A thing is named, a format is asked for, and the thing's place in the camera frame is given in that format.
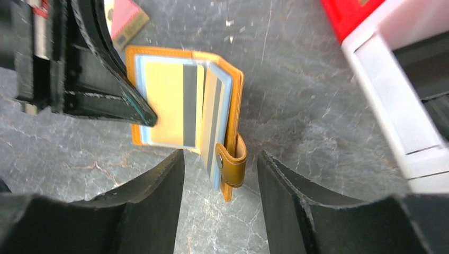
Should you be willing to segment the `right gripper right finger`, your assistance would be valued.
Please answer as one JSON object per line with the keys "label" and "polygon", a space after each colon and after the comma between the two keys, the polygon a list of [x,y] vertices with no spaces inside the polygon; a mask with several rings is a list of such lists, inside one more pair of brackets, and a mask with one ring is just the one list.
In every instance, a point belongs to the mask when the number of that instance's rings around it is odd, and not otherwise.
{"label": "right gripper right finger", "polygon": [[448,253],[448,195],[391,194],[362,201],[257,160],[271,253]]}

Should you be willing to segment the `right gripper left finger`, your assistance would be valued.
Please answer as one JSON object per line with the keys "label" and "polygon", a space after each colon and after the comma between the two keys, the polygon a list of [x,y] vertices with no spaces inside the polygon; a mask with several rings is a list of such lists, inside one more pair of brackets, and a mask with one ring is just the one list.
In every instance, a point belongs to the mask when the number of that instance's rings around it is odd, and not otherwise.
{"label": "right gripper left finger", "polygon": [[184,176],[176,150],[89,201],[15,194],[1,182],[1,253],[173,253]]}

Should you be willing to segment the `orange card holder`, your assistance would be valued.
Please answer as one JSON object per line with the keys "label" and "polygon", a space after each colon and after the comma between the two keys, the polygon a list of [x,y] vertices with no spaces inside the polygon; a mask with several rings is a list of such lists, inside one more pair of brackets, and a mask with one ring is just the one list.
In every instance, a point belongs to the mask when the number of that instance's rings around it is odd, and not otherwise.
{"label": "orange card holder", "polygon": [[238,132],[243,72],[207,52],[129,46],[125,55],[128,79],[157,114],[152,127],[131,126],[133,143],[200,154],[212,187],[230,201],[247,158]]}

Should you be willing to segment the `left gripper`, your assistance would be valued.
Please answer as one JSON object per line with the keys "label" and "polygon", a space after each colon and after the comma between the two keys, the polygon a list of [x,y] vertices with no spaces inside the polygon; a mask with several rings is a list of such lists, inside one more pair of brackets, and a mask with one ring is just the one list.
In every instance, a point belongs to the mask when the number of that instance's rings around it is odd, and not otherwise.
{"label": "left gripper", "polygon": [[1,68],[15,71],[21,111],[154,126],[127,78],[104,1],[1,1]]}

